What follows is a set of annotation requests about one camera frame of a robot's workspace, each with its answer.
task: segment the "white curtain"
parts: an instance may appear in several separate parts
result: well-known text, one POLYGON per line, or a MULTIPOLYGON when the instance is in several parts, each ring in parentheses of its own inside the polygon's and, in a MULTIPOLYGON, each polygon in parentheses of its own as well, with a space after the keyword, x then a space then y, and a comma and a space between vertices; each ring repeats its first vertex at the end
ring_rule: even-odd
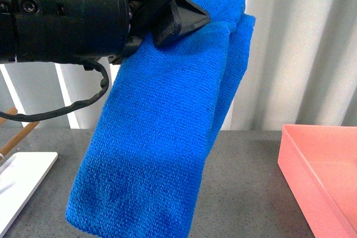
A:
MULTIPOLYGON (((223 129, 357 125, 357 1, 247 0, 246 13, 257 18, 250 62, 223 129)), ((114 81, 118 67, 101 63, 114 81)), ((0 71, 2 110, 42 112, 99 90, 100 75, 79 66, 3 65, 0 71)), ((104 101, 39 127, 94 128, 104 101)))

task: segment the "blue towel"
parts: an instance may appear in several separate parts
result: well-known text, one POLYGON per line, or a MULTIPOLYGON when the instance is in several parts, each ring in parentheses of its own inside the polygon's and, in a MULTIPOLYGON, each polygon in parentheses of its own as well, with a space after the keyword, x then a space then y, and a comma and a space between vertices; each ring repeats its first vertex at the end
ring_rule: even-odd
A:
POLYGON ((245 0, 193 0, 212 22, 164 48, 148 35, 122 64, 66 211, 100 237, 186 238, 205 160, 246 71, 245 0))

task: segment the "white tray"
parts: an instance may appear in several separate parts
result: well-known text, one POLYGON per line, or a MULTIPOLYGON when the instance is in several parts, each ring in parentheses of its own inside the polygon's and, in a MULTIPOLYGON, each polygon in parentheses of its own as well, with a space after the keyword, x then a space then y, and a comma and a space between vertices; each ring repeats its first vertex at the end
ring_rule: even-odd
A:
POLYGON ((58 158, 55 152, 15 153, 0 167, 0 238, 58 158))

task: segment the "gray countertop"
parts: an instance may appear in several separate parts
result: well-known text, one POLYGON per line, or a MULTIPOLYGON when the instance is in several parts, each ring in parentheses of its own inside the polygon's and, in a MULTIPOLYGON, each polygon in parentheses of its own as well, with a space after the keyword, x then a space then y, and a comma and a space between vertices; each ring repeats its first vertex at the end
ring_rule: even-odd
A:
MULTIPOLYGON (((0 145, 17 132, 0 129, 0 145)), ((92 133, 35 129, 16 147, 14 152, 58 152, 59 158, 4 238, 94 237, 64 218, 92 133)), ((314 237, 277 165, 280 138, 280 132, 219 134, 206 162, 190 238, 314 237)))

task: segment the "wooden stick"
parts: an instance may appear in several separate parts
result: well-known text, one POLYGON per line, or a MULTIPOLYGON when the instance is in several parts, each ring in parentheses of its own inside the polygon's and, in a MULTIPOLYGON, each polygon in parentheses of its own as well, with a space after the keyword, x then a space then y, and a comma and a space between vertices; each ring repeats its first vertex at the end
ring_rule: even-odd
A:
MULTIPOLYGON (((10 108, 10 110, 7 111, 6 113, 7 113, 7 114, 12 114, 12 115, 17 114, 17 109, 16 109, 15 107, 12 107, 12 108, 10 108)), ((2 125, 3 123, 5 123, 6 121, 7 121, 7 119, 5 119, 5 118, 0 118, 0 125, 2 125)))
POLYGON ((39 122, 32 122, 25 126, 19 133, 15 135, 8 143, 0 149, 0 161, 20 142, 26 137, 39 122))

